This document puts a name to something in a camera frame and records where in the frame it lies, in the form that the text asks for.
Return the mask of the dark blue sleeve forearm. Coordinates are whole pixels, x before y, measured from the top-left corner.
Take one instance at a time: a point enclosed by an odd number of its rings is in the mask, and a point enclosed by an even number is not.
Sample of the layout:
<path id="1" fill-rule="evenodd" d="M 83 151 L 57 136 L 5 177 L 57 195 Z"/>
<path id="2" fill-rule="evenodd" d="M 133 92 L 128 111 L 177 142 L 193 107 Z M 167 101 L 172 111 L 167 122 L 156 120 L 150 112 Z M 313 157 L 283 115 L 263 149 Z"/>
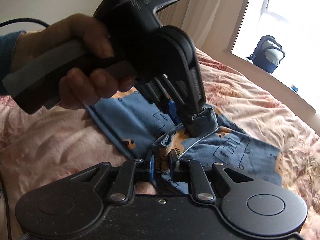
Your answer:
<path id="1" fill-rule="evenodd" d="M 14 53 L 14 49 L 17 43 L 17 40 L 21 34 L 24 34 L 25 31 L 17 31 L 14 33 L 9 33 L 7 35 L 0 36 L 0 93 L 1 96 L 7 95 L 7 90 L 4 88 L 2 80 L 11 72 L 11 61 Z"/>

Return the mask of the person's left hand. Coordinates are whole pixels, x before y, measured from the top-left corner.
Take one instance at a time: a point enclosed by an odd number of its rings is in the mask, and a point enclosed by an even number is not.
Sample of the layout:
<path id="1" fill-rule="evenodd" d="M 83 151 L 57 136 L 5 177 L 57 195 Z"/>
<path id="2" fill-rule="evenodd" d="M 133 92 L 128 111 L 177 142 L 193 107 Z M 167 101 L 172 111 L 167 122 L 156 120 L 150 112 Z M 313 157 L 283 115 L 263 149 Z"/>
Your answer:
<path id="1" fill-rule="evenodd" d="M 113 56 L 106 28 L 95 18 L 74 14 L 44 30 L 22 33 L 12 56 L 11 70 L 17 71 L 45 52 L 77 38 L 99 57 Z M 101 98 L 111 98 L 116 92 L 127 92 L 135 83 L 132 76 L 117 80 L 107 71 L 96 69 L 87 77 L 73 68 L 59 82 L 60 105 L 66 109 L 81 109 L 96 104 Z"/>

